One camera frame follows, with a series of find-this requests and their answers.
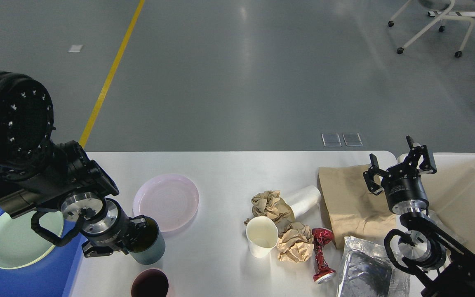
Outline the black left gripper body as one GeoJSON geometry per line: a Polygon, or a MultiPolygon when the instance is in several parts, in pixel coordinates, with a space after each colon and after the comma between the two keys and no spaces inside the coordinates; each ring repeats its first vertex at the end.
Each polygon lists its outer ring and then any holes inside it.
{"type": "Polygon", "coordinates": [[[126,248],[129,219],[119,203],[106,198],[104,218],[94,223],[84,223],[82,235],[94,246],[117,245],[126,248]]]}

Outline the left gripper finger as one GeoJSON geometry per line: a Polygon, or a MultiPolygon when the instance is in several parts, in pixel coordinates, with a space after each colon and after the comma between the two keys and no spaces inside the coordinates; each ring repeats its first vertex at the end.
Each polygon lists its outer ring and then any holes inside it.
{"type": "Polygon", "coordinates": [[[123,252],[125,255],[129,254],[128,250],[124,247],[117,245],[94,246],[90,241],[85,241],[82,244],[82,252],[85,258],[110,256],[114,252],[123,252]]]}
{"type": "Polygon", "coordinates": [[[149,230],[149,223],[144,215],[139,215],[129,219],[128,239],[139,240],[144,238],[149,230]]]}

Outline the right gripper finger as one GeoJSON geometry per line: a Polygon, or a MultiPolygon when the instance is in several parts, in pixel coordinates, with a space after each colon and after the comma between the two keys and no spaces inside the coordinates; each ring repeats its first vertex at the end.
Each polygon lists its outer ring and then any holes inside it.
{"type": "Polygon", "coordinates": [[[407,156],[405,156],[402,164],[407,170],[407,173],[437,173],[437,166],[435,164],[433,153],[428,149],[428,147],[415,142],[409,135],[406,136],[406,139],[409,146],[409,152],[407,156]]]}
{"type": "Polygon", "coordinates": [[[371,164],[368,170],[363,172],[363,177],[369,192],[377,196],[384,188],[376,182],[375,177],[386,177],[386,171],[379,167],[375,154],[369,154],[369,159],[371,164]]]}

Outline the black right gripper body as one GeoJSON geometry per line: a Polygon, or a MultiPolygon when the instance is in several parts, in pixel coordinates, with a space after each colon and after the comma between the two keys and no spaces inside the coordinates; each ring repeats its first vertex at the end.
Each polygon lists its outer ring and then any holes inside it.
{"type": "Polygon", "coordinates": [[[428,209],[429,201],[419,170],[411,164],[396,164],[387,169],[381,181],[389,210],[402,215],[428,209]]]}

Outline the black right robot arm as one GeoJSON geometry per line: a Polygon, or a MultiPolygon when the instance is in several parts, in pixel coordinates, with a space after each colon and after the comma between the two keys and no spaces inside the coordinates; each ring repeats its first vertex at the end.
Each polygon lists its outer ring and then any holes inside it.
{"type": "Polygon", "coordinates": [[[475,297],[475,254],[428,215],[421,175],[437,172],[433,153],[411,136],[406,139],[409,152],[402,162],[382,169],[370,154],[371,164],[362,174],[369,192],[384,193],[389,211],[407,229],[388,232],[386,255],[396,269],[421,282],[423,297],[475,297]]]}

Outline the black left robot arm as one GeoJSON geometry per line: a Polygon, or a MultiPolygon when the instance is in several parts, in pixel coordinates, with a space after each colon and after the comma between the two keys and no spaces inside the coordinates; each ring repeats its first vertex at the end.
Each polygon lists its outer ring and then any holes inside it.
{"type": "Polygon", "coordinates": [[[55,144],[51,97],[28,75],[0,71],[0,208],[15,219],[29,212],[31,229],[52,245],[76,235],[85,257],[143,252],[158,232],[130,218],[110,198],[119,190],[76,141],[55,144]]]}

